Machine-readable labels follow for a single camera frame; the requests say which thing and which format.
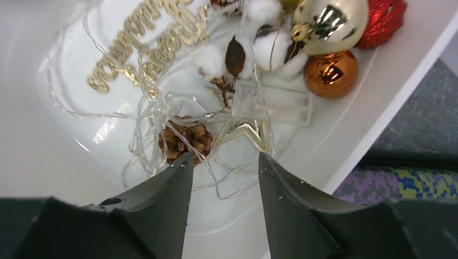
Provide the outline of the brown pine cone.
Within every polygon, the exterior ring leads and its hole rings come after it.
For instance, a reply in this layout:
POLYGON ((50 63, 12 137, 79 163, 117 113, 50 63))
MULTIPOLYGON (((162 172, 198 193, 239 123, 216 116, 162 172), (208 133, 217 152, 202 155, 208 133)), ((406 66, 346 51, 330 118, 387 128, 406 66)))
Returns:
POLYGON ((199 154, 205 158, 211 152, 213 135, 205 124, 183 126, 169 120, 171 126, 166 126, 158 136, 158 145, 166 156, 166 163, 172 164, 184 153, 191 153, 194 166, 202 163, 199 154))

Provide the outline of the clear battery box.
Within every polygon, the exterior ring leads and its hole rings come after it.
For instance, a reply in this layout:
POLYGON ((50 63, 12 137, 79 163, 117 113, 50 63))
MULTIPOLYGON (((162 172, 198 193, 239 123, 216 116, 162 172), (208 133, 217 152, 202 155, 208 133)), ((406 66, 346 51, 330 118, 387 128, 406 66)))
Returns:
POLYGON ((235 84, 232 115, 236 118, 307 126, 311 114, 312 95, 306 90, 242 80, 235 84))

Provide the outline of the white cotton boll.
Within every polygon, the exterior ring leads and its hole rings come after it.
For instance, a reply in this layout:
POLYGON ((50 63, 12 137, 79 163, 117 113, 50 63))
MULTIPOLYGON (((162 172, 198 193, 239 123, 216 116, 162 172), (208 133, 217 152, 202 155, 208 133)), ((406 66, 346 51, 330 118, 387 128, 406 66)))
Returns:
MULTIPOLYGON (((245 61, 242 71, 237 75, 241 80, 251 80, 254 77, 254 52, 253 44, 249 36, 238 33, 235 40, 240 43, 245 52, 245 61)), ((230 76, 227 70, 226 57, 228 57, 228 45, 231 40, 225 43, 211 43, 202 47, 194 58, 194 65, 198 73, 206 80, 230 76)))

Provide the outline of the gold star topper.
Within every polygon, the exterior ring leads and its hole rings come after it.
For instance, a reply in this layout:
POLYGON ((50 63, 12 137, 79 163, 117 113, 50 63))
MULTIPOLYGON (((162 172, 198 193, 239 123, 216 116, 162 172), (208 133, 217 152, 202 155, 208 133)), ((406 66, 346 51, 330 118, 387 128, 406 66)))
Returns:
MULTIPOLYGON (((223 112, 231 113, 234 93, 226 94, 228 105, 225 106, 220 89, 209 86, 206 86, 205 89, 222 106, 223 112)), ((225 119, 220 132, 213 139, 212 147, 223 145, 243 135, 247 136, 259 151, 268 153, 271 150, 272 144, 267 122, 248 118, 225 119)))

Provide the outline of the gold merry christmas sign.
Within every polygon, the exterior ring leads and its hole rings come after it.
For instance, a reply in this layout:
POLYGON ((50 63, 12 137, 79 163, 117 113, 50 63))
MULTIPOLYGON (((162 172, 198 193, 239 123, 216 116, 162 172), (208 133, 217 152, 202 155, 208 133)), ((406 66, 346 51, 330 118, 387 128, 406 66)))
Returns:
POLYGON ((207 11, 210 3, 189 9, 192 1, 142 1, 124 20, 123 28, 108 48, 108 52, 96 62, 87 77, 87 84, 99 93, 108 93, 108 83, 120 73, 136 86, 138 76, 154 83, 156 77, 171 61, 182 45, 192 46, 206 39, 207 11), (148 47, 140 38, 156 29, 155 21, 161 17, 160 9, 173 18, 162 35, 156 39, 155 47, 148 47))

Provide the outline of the dark red bauble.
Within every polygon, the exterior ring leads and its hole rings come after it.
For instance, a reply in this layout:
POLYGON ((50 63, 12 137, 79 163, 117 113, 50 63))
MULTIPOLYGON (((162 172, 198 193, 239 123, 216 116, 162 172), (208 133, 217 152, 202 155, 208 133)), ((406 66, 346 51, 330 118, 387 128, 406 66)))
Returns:
POLYGON ((369 0, 369 20, 366 29, 355 45, 360 50, 376 49, 387 43, 403 26, 407 9, 404 0, 369 0))

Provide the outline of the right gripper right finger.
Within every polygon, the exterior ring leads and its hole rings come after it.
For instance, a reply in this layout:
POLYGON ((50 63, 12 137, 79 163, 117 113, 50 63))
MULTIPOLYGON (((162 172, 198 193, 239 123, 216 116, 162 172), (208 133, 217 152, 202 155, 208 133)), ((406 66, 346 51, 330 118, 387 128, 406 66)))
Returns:
POLYGON ((266 153, 258 177, 271 258, 457 258, 457 202, 340 200, 266 153))

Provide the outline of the white plastic tray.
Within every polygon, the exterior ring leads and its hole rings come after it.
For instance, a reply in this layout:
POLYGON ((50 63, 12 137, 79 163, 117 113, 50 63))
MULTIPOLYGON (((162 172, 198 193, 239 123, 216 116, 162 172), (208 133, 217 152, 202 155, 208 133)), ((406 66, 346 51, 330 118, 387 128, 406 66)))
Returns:
MULTIPOLYGON (((403 27, 371 51, 353 50, 361 74, 349 95, 311 98, 311 123, 273 129, 281 165, 333 192, 386 128, 457 31, 457 1, 408 1, 403 27)), ((140 89, 124 75, 110 91, 86 79, 139 1, 1 1, 1 196, 55 196, 77 205, 121 193, 132 155, 140 89)), ((185 258, 269 258, 258 152, 240 137, 198 167, 185 258)))

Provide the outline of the orange shiny bauble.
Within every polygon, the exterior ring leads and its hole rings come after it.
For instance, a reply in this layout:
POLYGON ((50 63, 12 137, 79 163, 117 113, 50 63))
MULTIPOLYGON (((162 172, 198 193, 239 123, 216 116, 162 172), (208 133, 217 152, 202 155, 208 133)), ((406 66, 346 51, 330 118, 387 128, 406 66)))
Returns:
POLYGON ((359 63, 349 50, 310 56, 304 68, 309 91, 325 99, 349 94, 358 77, 359 63))

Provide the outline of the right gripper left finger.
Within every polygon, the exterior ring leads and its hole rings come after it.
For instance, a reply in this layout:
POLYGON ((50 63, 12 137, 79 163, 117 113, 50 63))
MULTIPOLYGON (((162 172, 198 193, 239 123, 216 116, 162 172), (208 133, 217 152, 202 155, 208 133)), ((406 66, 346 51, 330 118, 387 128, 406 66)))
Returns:
POLYGON ((181 258, 193 159, 98 205, 53 197, 14 200, 15 258, 181 258))

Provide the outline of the silver gold bauble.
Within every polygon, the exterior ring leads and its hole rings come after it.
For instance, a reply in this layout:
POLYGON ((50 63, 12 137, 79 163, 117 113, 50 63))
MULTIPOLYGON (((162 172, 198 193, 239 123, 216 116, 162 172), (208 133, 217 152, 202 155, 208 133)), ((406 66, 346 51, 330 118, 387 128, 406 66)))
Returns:
POLYGON ((291 38, 309 56, 354 47, 369 20, 367 0, 301 1, 293 12, 291 38))

